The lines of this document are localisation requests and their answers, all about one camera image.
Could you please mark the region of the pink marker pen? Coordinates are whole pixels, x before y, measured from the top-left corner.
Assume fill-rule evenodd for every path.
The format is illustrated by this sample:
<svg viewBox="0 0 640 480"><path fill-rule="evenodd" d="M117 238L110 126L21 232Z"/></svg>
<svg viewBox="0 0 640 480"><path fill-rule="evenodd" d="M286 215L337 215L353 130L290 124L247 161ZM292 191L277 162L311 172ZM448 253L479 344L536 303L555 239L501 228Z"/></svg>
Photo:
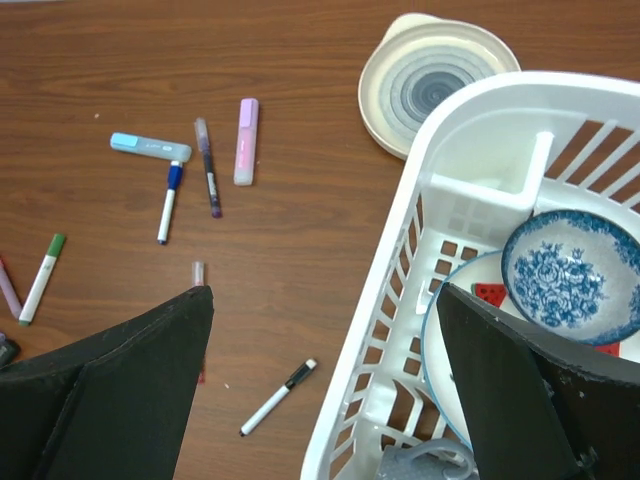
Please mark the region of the pink marker pen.
<svg viewBox="0 0 640 480"><path fill-rule="evenodd" d="M7 302L7 305L12 315L16 319L18 319L22 312L22 304L17 296L17 293L14 289L14 286L9 278L4 262L2 260L0 260L0 285L1 285L1 291L4 295L4 298Z"/></svg>

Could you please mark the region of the red gel pen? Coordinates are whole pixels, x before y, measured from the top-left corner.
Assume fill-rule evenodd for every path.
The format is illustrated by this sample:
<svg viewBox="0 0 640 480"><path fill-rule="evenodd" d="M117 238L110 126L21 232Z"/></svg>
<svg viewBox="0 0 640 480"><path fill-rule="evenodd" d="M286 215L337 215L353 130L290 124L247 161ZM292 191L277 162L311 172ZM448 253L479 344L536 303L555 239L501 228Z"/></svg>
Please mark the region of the red gel pen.
<svg viewBox="0 0 640 480"><path fill-rule="evenodd" d="M192 263L192 286L200 287L204 285L205 280L205 264L202 261L195 261ZM205 382L205 374L206 374L206 359L203 359L198 383L203 384Z"/></svg>

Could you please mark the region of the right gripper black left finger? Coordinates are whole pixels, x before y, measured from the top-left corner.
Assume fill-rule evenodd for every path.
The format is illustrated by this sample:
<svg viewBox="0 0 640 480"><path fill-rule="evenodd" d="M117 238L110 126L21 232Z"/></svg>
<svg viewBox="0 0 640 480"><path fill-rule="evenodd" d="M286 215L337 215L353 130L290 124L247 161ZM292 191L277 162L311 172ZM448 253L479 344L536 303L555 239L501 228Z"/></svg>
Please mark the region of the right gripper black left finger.
<svg viewBox="0 0 640 480"><path fill-rule="evenodd" d="M210 287L1 370L4 479L171 479L214 315Z"/></svg>

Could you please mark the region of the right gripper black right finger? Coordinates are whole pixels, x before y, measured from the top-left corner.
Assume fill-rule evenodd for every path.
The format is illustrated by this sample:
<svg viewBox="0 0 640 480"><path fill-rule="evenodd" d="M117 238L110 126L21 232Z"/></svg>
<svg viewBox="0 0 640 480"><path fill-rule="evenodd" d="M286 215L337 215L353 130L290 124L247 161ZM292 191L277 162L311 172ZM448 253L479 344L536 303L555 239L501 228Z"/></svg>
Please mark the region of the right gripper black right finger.
<svg viewBox="0 0 640 480"><path fill-rule="evenodd" d="M638 478L638 363L451 283L437 311L481 478Z"/></svg>

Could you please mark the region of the green cap white marker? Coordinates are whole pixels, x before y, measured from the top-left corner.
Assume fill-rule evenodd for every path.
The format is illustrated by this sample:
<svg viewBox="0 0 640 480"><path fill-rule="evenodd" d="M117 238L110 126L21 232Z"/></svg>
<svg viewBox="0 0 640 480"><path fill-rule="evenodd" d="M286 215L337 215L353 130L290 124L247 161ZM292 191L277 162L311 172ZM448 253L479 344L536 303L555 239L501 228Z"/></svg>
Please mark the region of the green cap white marker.
<svg viewBox="0 0 640 480"><path fill-rule="evenodd" d="M19 315L20 325L28 326L33 321L65 240L64 234L56 233L53 236Z"/></svg>

